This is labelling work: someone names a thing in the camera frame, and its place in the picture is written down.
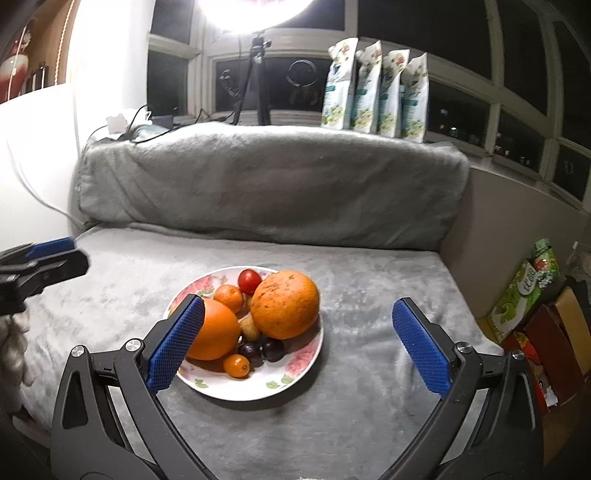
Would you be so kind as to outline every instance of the fruit plate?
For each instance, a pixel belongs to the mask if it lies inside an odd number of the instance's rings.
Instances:
[[[216,289],[225,283],[238,285],[238,275],[251,268],[265,278],[277,270],[265,267],[243,265],[226,267],[202,275],[177,293],[166,307],[164,318],[183,301],[189,293],[200,297],[213,298]],[[246,311],[238,313],[241,320]],[[322,347],[324,329],[322,317],[302,335],[285,340],[285,356],[278,362],[265,362],[262,367],[251,371],[248,378],[236,379],[223,371],[222,362],[199,362],[183,360],[177,376],[189,387],[213,398],[229,401],[249,401],[276,395],[298,382],[312,367]]]

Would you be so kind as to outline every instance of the dark night window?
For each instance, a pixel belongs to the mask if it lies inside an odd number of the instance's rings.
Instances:
[[[548,80],[538,15],[520,0],[497,0],[505,48],[505,86],[546,113]]]
[[[148,104],[153,115],[187,113],[187,65],[186,59],[148,52]]]
[[[544,138],[511,115],[501,112],[495,153],[529,168],[540,169]]]
[[[216,78],[225,70],[230,70],[231,84],[238,88],[239,78],[246,75],[247,60],[219,61],[216,63]],[[321,112],[324,101],[324,88],[331,60],[302,59],[301,57],[266,57],[265,72],[271,108],[275,110],[300,110]],[[258,95],[256,82],[251,80],[244,110],[256,110]],[[216,82],[216,111],[229,111],[233,104],[227,92]]]
[[[489,105],[454,88],[429,84],[428,130],[484,146]]]
[[[491,78],[484,0],[360,0],[359,36],[417,48]]]
[[[314,0],[299,15],[276,28],[345,29],[345,0]]]
[[[591,160],[587,157],[569,148],[560,147],[553,182],[582,201],[587,188],[590,165]]]
[[[195,1],[156,0],[151,32],[181,43],[189,43]]]
[[[557,22],[554,26],[564,83],[562,136],[591,148],[591,67],[566,25]]]

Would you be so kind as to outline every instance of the blue clamp pad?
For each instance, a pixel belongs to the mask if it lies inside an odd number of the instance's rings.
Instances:
[[[449,362],[403,300],[398,300],[392,308],[392,324],[427,388],[445,396],[451,387]]]
[[[73,238],[66,237],[43,244],[34,245],[25,255],[27,260],[36,260],[37,258],[49,257],[50,255],[69,252],[76,249],[76,243]]]
[[[195,297],[150,357],[146,385],[153,394],[170,387],[204,319],[203,300]]]

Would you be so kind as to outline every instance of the orange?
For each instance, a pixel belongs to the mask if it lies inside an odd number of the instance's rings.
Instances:
[[[245,356],[234,354],[223,360],[223,369],[230,377],[244,378],[251,370],[251,363]]]
[[[228,283],[218,287],[213,294],[213,299],[219,303],[223,303],[234,313],[238,313],[242,310],[242,305],[244,305],[244,298],[242,297],[240,289],[237,286]]]
[[[215,360],[234,348],[240,337],[236,315],[218,301],[203,299],[205,320],[187,357],[193,360]]]
[[[269,275],[256,288],[251,315],[265,335],[285,340],[314,325],[319,307],[314,282],[302,273],[283,271]]]

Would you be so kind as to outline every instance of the gray blanket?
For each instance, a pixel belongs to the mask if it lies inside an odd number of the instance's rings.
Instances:
[[[225,266],[309,275],[322,293],[326,339],[319,361],[299,383],[263,401],[212,400],[179,380],[158,394],[180,433],[222,480],[372,479],[392,464],[439,399],[424,386],[392,328],[392,304],[400,297],[412,297],[452,339],[481,352],[499,351],[482,336],[436,253],[197,239],[149,230],[85,233],[78,244],[90,255],[88,274],[28,301],[27,361],[38,376],[23,396],[45,427],[74,345],[102,351],[143,337],[179,289]],[[147,456],[120,395],[115,400],[134,449]],[[451,455],[461,446],[462,441]]]
[[[85,149],[80,210],[215,238],[437,250],[468,176],[451,144],[197,124]]]

